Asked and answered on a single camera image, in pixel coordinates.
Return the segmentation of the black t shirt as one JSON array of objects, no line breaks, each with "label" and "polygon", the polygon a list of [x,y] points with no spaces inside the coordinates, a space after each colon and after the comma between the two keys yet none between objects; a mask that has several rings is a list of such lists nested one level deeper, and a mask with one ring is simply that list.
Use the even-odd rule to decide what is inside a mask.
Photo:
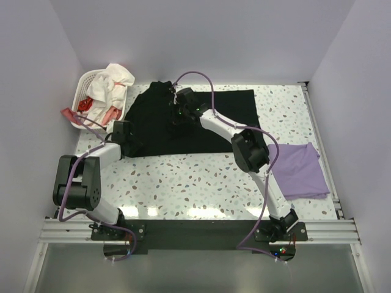
[{"label": "black t shirt", "polygon": [[231,153],[232,138],[259,127],[253,90],[194,93],[195,105],[180,104],[170,81],[152,82],[138,94],[125,120],[140,141],[134,157]]}]

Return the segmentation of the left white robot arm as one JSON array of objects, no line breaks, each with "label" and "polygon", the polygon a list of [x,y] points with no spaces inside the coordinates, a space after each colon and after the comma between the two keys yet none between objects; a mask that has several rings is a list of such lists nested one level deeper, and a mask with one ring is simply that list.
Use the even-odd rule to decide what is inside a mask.
[{"label": "left white robot arm", "polygon": [[103,198],[101,170],[131,155],[140,147],[129,121],[115,121],[108,138],[80,155],[59,159],[53,202],[59,207],[58,220],[66,222],[84,215],[101,225],[112,239],[126,234],[123,212]]}]

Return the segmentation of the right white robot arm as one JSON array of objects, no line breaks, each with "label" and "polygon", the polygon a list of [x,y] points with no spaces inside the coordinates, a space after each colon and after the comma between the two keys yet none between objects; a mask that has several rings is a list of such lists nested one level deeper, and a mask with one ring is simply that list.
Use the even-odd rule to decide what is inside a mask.
[{"label": "right white robot arm", "polygon": [[265,132],[260,128],[235,122],[202,104],[189,87],[177,91],[172,86],[170,91],[174,94],[174,100],[170,103],[173,127],[198,126],[228,141],[237,167],[249,174],[261,191],[269,219],[264,223],[257,223],[255,229],[263,233],[270,242],[285,240],[291,236],[299,218],[283,196],[272,172],[279,156],[279,147],[276,146],[274,159],[270,159],[269,149],[263,138]]}]

